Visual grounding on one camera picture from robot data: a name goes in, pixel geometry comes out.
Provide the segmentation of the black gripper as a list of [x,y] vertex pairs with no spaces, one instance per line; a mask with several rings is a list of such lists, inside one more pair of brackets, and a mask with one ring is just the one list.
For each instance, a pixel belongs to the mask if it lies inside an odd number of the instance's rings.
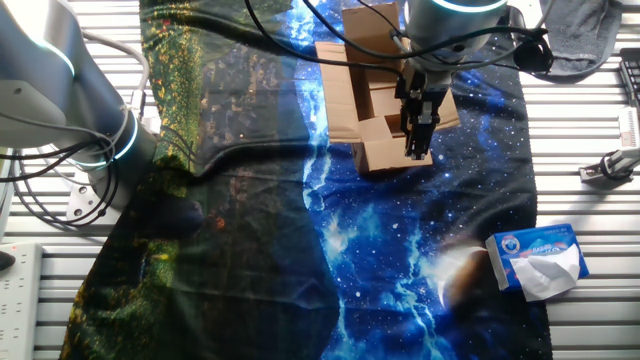
[[403,78],[396,85],[395,97],[401,100],[401,130],[406,135],[405,155],[423,160],[441,120],[439,108],[450,88],[450,73],[426,71],[405,63],[402,75]]

